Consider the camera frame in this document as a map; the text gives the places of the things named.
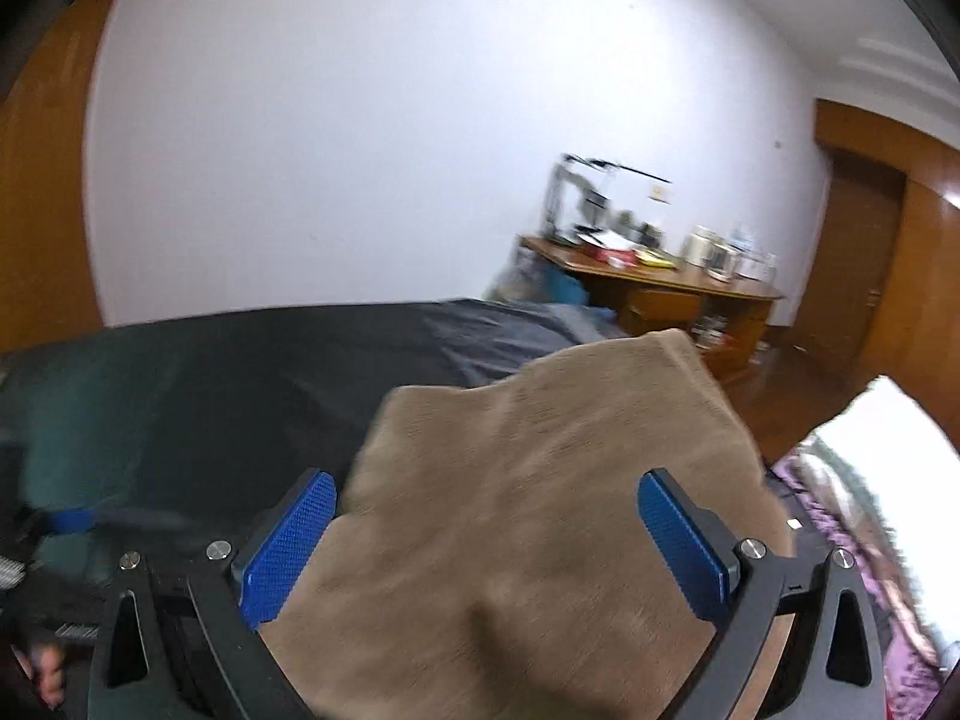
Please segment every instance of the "wooden desk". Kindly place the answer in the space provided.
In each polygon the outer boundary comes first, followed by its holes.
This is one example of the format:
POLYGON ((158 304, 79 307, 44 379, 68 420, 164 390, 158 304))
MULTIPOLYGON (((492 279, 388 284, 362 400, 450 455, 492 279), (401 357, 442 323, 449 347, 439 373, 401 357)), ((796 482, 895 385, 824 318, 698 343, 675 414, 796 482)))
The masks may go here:
POLYGON ((769 284, 747 278, 718 281, 702 268, 685 262, 675 271, 645 266, 618 269, 543 238, 524 236, 520 245, 566 274, 576 276, 587 290, 590 304, 614 309, 620 326, 628 332, 634 331, 634 317, 656 314, 655 307, 664 303, 665 295, 699 295, 700 313, 723 314, 728 319, 731 345, 704 351, 704 362, 721 381, 736 378, 747 370, 774 303, 784 297, 769 284))

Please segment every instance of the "ceiling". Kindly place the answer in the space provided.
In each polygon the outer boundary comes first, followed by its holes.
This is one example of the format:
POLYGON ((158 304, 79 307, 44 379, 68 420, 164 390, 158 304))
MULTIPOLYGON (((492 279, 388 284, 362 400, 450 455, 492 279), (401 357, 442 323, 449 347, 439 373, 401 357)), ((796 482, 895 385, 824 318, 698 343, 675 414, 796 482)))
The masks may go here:
POLYGON ((960 148, 960 81, 902 0, 744 0, 798 52, 818 97, 960 148))

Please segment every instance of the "white wall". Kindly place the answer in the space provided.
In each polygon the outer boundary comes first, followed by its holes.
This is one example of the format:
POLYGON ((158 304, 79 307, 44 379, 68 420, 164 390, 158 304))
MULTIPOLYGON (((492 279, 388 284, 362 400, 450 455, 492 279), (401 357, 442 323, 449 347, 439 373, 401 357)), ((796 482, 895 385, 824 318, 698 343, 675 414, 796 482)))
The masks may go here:
POLYGON ((747 223, 789 322, 827 182, 812 120, 813 79, 740 0, 118 0, 86 150, 100 300, 122 324, 481 295, 573 151, 673 179, 669 247, 747 223))

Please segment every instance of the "white pillow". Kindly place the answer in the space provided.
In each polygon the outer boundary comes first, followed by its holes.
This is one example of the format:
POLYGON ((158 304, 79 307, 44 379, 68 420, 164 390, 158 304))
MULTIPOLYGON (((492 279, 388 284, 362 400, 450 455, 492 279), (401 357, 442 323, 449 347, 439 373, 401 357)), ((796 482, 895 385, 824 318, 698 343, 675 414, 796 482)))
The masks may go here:
POLYGON ((885 529, 943 669, 960 651, 960 457, 886 376, 811 437, 885 529))

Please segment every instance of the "dark bed sheet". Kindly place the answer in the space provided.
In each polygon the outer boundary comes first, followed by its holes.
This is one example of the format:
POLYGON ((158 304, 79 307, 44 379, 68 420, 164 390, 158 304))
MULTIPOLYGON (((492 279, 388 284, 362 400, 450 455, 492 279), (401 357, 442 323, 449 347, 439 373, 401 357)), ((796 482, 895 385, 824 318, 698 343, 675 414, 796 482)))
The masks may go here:
MULTIPOLYGON (((391 389, 487 384, 610 335, 597 310, 479 301, 157 322, 17 355, 0 422, 29 447, 20 487, 31 505, 177 512, 203 523, 192 547, 250 522, 306 467, 342 487, 391 389)), ((93 555, 87 536, 44 552, 88 575, 115 557, 93 555)))

